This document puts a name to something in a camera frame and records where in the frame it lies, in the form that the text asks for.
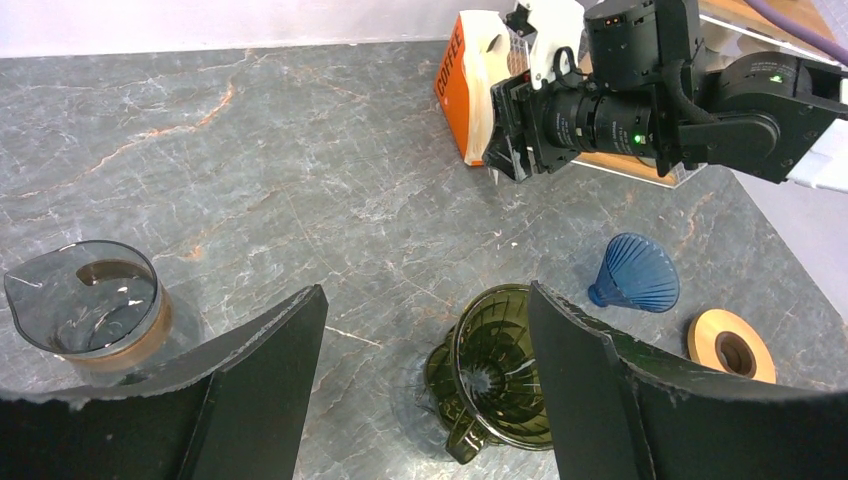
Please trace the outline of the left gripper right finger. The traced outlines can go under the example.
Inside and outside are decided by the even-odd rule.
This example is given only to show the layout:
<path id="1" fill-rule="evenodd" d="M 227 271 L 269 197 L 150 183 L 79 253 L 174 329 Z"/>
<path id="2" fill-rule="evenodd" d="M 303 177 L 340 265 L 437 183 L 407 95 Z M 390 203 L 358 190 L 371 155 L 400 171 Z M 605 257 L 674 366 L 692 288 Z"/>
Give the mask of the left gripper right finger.
<path id="1" fill-rule="evenodd" d="M 847 395 L 723 373 L 539 282 L 529 332 L 563 479 L 843 479 Z"/>

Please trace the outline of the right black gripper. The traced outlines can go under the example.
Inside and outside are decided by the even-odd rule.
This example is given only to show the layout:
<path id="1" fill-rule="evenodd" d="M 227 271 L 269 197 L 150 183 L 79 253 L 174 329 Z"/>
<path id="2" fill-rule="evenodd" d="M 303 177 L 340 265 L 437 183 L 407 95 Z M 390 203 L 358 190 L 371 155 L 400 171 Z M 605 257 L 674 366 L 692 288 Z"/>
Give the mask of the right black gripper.
<path id="1" fill-rule="evenodd" d="M 500 81 L 490 88 L 493 127 L 483 151 L 483 164 L 497 175 L 516 183 L 548 173 L 542 162 L 537 135 L 531 129 L 530 106 L 532 85 L 530 72 Z"/>

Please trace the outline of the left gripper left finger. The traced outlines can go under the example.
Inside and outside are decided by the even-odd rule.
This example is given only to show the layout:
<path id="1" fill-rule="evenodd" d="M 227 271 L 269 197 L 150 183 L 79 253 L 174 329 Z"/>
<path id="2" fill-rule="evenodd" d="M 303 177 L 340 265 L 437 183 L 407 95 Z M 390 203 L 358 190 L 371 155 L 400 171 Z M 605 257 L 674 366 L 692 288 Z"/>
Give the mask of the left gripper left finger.
<path id="1" fill-rule="evenodd" d="M 328 301 L 299 290 L 126 383 L 1 394 L 5 479 L 289 479 Z"/>

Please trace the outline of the dark green glass dripper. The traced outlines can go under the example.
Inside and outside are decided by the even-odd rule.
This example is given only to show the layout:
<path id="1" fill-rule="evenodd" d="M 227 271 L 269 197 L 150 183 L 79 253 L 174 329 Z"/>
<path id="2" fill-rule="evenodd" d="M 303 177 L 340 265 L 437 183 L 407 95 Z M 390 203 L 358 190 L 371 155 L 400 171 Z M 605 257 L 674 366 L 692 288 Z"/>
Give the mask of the dark green glass dripper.
<path id="1" fill-rule="evenodd" d="M 447 432 L 446 452 L 471 462 L 488 445 L 553 447 L 529 333 L 527 284 L 503 284 L 465 307 L 424 367 L 427 392 Z"/>

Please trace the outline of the blue ribbed cone dripper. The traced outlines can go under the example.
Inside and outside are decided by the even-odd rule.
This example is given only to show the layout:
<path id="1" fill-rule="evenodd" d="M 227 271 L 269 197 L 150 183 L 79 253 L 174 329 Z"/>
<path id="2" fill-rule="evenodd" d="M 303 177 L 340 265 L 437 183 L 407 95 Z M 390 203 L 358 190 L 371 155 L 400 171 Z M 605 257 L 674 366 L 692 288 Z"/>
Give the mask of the blue ribbed cone dripper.
<path id="1" fill-rule="evenodd" d="M 680 293 L 679 275 L 669 254 L 653 239 L 631 232 L 609 241 L 597 277 L 587 289 L 598 307 L 651 313 L 671 310 Z"/>

